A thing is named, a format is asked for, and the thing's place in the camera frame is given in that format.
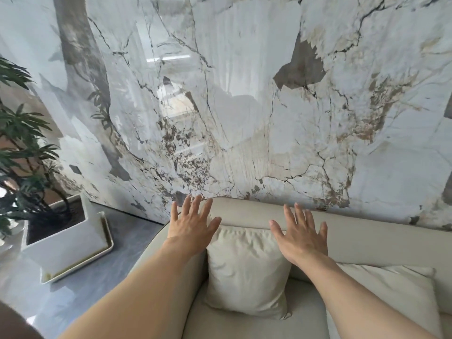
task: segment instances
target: person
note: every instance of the person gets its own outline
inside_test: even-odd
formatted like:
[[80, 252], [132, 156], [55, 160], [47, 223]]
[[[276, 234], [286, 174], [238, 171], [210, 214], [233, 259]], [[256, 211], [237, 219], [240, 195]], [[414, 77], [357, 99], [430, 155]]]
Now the person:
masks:
[[[204, 251], [220, 225], [207, 226], [212, 199], [199, 212], [201, 196], [190, 196], [178, 216], [173, 203], [168, 238], [162, 247], [119, 285], [74, 321], [60, 339], [158, 339], [169, 319], [173, 290], [188, 260]], [[344, 273], [328, 257], [325, 222], [315, 231], [309, 210], [285, 205], [287, 230], [270, 220], [282, 254], [301, 268], [315, 285], [342, 339], [432, 339], [429, 332], [391, 308]]]

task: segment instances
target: sofa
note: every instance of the sofa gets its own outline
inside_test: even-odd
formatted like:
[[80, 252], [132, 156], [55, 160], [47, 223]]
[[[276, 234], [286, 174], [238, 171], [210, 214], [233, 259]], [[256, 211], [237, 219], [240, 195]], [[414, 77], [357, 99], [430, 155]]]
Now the sofa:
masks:
[[[435, 287], [444, 338], [452, 339], [452, 232], [362, 220], [313, 211], [315, 225], [328, 223], [329, 255], [337, 262], [373, 266], [411, 265], [436, 269]], [[214, 198], [210, 219], [222, 225], [268, 228], [274, 219], [284, 230], [283, 207], [233, 198]], [[135, 264], [152, 256], [167, 237], [168, 225], [155, 236]], [[309, 338], [329, 339], [326, 309], [306, 275], [292, 266], [286, 284], [292, 316], [285, 320], [259, 318], [207, 306], [206, 252], [186, 265], [174, 291], [169, 324], [162, 339]]]

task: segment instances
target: gray marble floor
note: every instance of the gray marble floor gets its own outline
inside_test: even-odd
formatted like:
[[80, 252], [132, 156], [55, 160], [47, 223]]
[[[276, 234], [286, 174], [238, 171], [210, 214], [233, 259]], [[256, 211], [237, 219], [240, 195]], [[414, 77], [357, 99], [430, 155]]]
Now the gray marble floor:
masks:
[[0, 299], [45, 339], [56, 338], [78, 316], [121, 282], [161, 225], [95, 204], [104, 211], [114, 249], [97, 261], [50, 285], [41, 285], [39, 267], [20, 254], [21, 234], [0, 255]]

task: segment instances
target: cracked wall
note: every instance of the cracked wall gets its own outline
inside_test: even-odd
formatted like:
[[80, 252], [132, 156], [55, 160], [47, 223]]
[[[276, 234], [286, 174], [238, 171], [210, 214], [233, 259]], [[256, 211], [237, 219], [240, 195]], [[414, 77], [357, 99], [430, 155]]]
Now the cracked wall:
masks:
[[0, 0], [63, 186], [451, 230], [452, 0]]

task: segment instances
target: hand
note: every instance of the hand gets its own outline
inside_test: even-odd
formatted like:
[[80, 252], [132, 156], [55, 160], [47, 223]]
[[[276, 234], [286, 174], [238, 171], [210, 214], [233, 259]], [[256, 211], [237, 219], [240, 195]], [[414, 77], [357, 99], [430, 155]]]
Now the hand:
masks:
[[317, 233], [311, 211], [307, 209], [303, 212], [297, 203], [295, 217], [288, 205], [284, 205], [284, 214], [287, 222], [286, 234], [283, 234], [281, 227], [274, 220], [270, 220], [270, 230], [276, 238], [281, 253], [289, 262], [300, 267], [300, 260], [311, 254], [328, 256], [326, 222], [322, 222], [320, 231]]
[[201, 195], [198, 195], [191, 202], [191, 196], [188, 195], [182, 205], [180, 217], [177, 214], [177, 202], [173, 202], [171, 207], [171, 221], [166, 242], [184, 249], [188, 257], [206, 249], [222, 221], [221, 217], [217, 216], [207, 226], [212, 199], [206, 201], [201, 213], [198, 214], [201, 200]]

